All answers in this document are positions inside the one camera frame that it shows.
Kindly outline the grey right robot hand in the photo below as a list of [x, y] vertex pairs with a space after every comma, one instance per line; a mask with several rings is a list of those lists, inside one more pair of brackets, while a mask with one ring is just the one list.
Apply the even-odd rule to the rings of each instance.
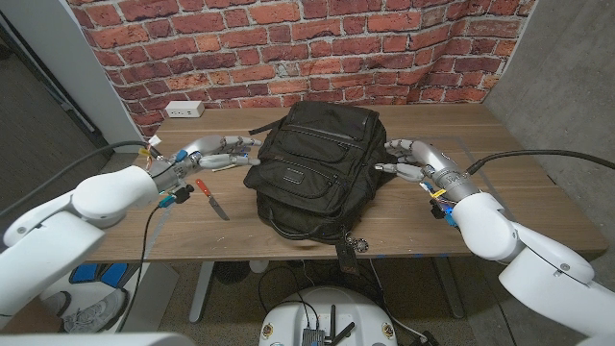
[[377, 170], [395, 174], [409, 182], [430, 178], [454, 202], [480, 192], [453, 160], [430, 144], [399, 138], [385, 142], [384, 148], [397, 158], [397, 162], [376, 163]]

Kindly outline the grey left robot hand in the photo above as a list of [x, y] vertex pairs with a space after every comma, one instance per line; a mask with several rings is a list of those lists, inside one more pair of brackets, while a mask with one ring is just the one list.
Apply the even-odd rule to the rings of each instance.
[[185, 178], [204, 169], [214, 170], [227, 166], [259, 165], [260, 160], [250, 158], [253, 147], [262, 142], [247, 136], [203, 136], [187, 144], [168, 159], [152, 164], [150, 175], [159, 191], [170, 191], [185, 183]]

